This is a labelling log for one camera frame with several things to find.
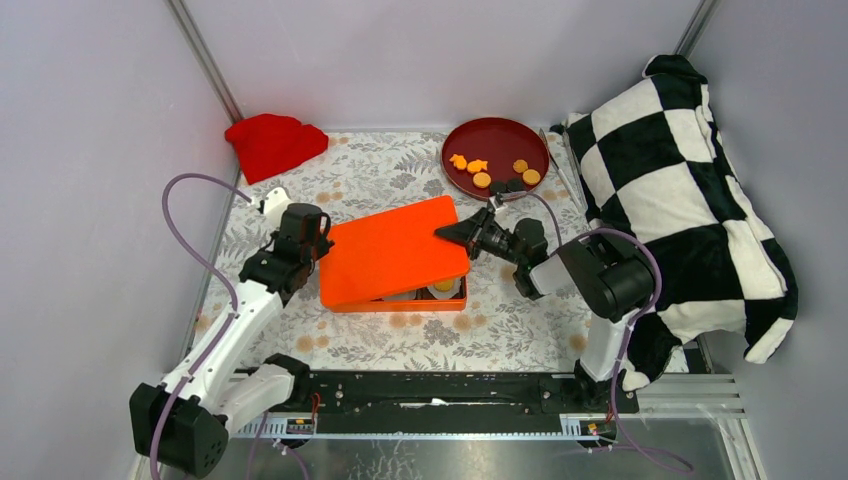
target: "dark red plate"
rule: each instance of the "dark red plate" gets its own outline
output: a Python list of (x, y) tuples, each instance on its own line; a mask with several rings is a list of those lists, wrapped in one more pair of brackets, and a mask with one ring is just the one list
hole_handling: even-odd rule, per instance
[[(524, 159), (542, 178), (548, 173), (548, 150), (539, 135), (530, 128), (506, 118), (478, 118), (456, 127), (442, 146), (442, 168), (448, 179), (460, 190), (479, 200), (489, 198), (488, 188), (477, 188), (471, 181), (474, 175), (457, 170), (450, 163), (454, 155), (462, 155), (468, 162), (478, 158), (489, 162), (488, 173), (492, 181), (506, 183), (511, 178), (521, 178), (512, 164)], [(530, 187), (527, 191), (539, 186)]]

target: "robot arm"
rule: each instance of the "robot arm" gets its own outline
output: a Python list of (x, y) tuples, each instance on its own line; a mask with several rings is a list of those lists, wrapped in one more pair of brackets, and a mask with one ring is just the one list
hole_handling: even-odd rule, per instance
[(239, 273), (237, 310), (223, 312), (158, 386), (141, 384), (130, 398), (136, 451), (150, 455), (165, 403), (185, 382), (167, 414), (159, 460), (198, 478), (217, 465), (232, 434), (274, 405), (303, 403), (310, 390), (309, 367), (283, 355), (270, 357), (248, 378), (228, 388), (236, 362), (251, 340), (269, 321), (279, 318), (306, 284), (315, 263), (333, 246), (327, 239), (329, 216), (320, 208), (291, 203), (282, 189), (271, 191), (259, 208), (270, 218), (280, 219), (280, 228)]
[(502, 208), (503, 197), (491, 197), (473, 216), (437, 229), (436, 235), (465, 246), (472, 260), (485, 251), (515, 264), (515, 285), (521, 295), (532, 300), (575, 285), (593, 313), (589, 344), (575, 375), (586, 380), (584, 399), (603, 397), (603, 388), (593, 384), (611, 378), (626, 320), (654, 289), (647, 259), (632, 244), (604, 234), (578, 237), (548, 255), (542, 223), (524, 218), (510, 232), (495, 221)]

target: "orange box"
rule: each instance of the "orange box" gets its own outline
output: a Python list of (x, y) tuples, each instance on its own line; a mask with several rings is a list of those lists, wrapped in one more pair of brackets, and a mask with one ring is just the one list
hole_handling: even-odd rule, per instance
[[(329, 238), (336, 244), (319, 264), (321, 303), (338, 313), (464, 309), (468, 254), (434, 233), (457, 221), (445, 195), (333, 225)], [(423, 289), (453, 279), (461, 279), (454, 298), (382, 300), (413, 290), (432, 297)]]

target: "gray wall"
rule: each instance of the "gray wall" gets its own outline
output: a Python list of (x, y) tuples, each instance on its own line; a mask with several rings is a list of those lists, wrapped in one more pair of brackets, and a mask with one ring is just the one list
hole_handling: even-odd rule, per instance
[(766, 365), (745, 364), (736, 338), (710, 339), (741, 384), (771, 480), (844, 477), (833, 435), (848, 430), (845, 18), (840, 0), (725, 1), (693, 56), (728, 154), (801, 289), (798, 321)]
[(698, 0), (190, 0), (246, 115), (322, 128), (559, 122), (674, 49)]
[[(232, 178), (227, 118), (164, 2), (0, 3), (0, 478), (127, 478), (127, 402), (178, 360), (201, 279), (161, 218)], [(225, 202), (184, 185), (210, 252)]]

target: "gray floor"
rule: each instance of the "gray floor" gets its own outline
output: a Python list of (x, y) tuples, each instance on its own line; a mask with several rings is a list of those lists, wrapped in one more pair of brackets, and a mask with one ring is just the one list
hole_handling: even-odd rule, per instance
[[(706, 419), (629, 420), (628, 431), (644, 446), (666, 448), (695, 465), (698, 479), (733, 478), (718, 429)], [(244, 478), (249, 440), (233, 441), (207, 479)], [(678, 479), (638, 453), (587, 454), (574, 442), (543, 440), (313, 440), (298, 449), (313, 480), (450, 479)], [(167, 480), (181, 479), (169, 475)], [(297, 462), (263, 442), (253, 480), (302, 478)]]

